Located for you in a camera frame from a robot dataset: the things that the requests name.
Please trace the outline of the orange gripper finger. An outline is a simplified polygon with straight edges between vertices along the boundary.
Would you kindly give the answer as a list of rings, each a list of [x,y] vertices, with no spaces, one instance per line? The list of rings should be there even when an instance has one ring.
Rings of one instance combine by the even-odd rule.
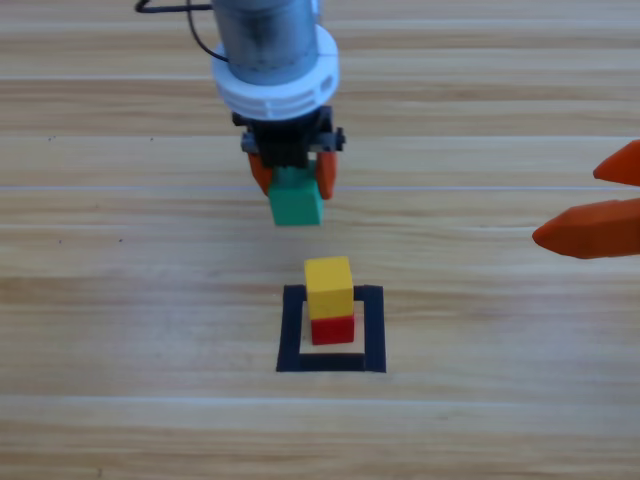
[[[593,171],[595,179],[640,186],[640,140],[633,140],[602,161]]]
[[[533,241],[578,259],[639,254],[639,200],[609,200],[571,207],[536,229]]]

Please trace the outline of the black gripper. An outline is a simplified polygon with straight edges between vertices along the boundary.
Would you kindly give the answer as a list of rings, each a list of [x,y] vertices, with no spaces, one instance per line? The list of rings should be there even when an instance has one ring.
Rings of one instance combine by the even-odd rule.
[[[273,167],[306,168],[309,153],[317,153],[315,178],[323,200],[333,197],[337,177],[337,151],[345,144],[345,132],[333,126],[333,109],[321,106],[287,120],[256,120],[232,113],[242,126],[241,149],[248,153],[252,176],[265,196],[273,179]]]

